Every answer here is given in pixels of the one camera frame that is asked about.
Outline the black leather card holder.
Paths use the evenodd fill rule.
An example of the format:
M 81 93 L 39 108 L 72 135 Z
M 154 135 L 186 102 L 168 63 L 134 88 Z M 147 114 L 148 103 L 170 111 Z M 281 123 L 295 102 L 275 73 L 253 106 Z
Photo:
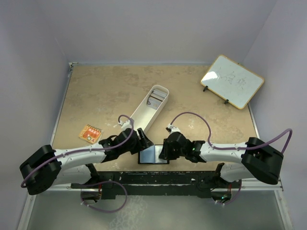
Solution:
M 162 149 L 163 145 L 153 145 L 140 151 L 138 154 L 138 164 L 169 164 L 168 160 L 159 158 Z

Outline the white plastic card tray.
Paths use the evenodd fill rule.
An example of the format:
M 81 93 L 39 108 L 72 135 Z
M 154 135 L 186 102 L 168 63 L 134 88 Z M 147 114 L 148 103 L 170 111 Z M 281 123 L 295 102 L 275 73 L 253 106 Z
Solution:
M 163 100 L 161 105 L 158 107 L 157 110 L 152 109 L 147 106 L 147 100 L 149 95 L 154 89 L 159 89 L 165 93 L 167 93 L 166 98 Z M 133 114 L 130 116 L 131 119 L 134 121 L 134 130 L 136 131 L 138 128 L 142 128 L 144 133 L 146 134 L 155 119 L 158 117 L 160 112 L 162 111 L 163 107 L 166 105 L 168 101 L 169 96 L 169 90 L 163 86 L 160 85 L 154 85 L 150 91 L 147 93 L 145 98 L 142 100 L 142 102 L 139 104 L 139 106 L 136 108 L 136 110 L 133 112 Z

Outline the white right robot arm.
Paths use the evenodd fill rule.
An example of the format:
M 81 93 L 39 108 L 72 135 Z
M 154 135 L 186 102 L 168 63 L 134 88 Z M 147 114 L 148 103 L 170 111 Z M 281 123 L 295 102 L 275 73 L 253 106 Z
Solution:
M 283 162 L 281 152 L 258 138 L 238 144 L 209 144 L 204 140 L 190 141 L 180 132 L 173 132 L 164 139 L 159 158 L 171 161 L 179 157 L 193 163 L 222 162 L 213 176 L 217 187 L 249 178 L 276 185 Z

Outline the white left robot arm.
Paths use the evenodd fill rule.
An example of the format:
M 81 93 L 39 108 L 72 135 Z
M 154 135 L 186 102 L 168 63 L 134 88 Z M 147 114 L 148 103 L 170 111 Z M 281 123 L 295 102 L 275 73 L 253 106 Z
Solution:
M 99 177 L 90 171 L 89 164 L 113 161 L 126 152 L 139 153 L 153 145 L 141 128 L 126 128 L 84 148 L 53 149 L 51 145 L 43 145 L 20 165 L 21 188 L 30 195 L 57 184 L 84 184 L 93 188 Z

